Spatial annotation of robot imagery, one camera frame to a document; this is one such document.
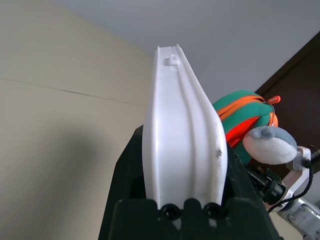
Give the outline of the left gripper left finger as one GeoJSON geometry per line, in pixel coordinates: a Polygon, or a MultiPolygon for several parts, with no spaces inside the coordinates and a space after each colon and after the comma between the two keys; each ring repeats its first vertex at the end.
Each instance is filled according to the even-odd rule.
{"type": "Polygon", "coordinates": [[[110,233],[115,205],[123,199],[145,199],[142,163],[143,127],[138,127],[117,160],[98,238],[107,240],[110,233]]]}

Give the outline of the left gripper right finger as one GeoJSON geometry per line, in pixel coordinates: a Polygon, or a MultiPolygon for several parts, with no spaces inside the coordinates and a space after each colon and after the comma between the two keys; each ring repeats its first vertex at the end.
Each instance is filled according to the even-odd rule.
{"type": "Polygon", "coordinates": [[[222,205],[232,198],[244,198],[261,203],[264,202],[256,194],[250,176],[243,161],[227,143],[227,173],[222,197],[222,205]]]}

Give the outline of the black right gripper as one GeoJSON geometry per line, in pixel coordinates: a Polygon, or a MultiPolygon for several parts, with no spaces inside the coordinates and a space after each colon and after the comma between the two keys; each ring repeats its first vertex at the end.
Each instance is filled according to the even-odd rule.
{"type": "Polygon", "coordinates": [[[247,166],[247,173],[256,194],[268,205],[280,201],[285,193],[281,178],[268,168],[247,166]]]}

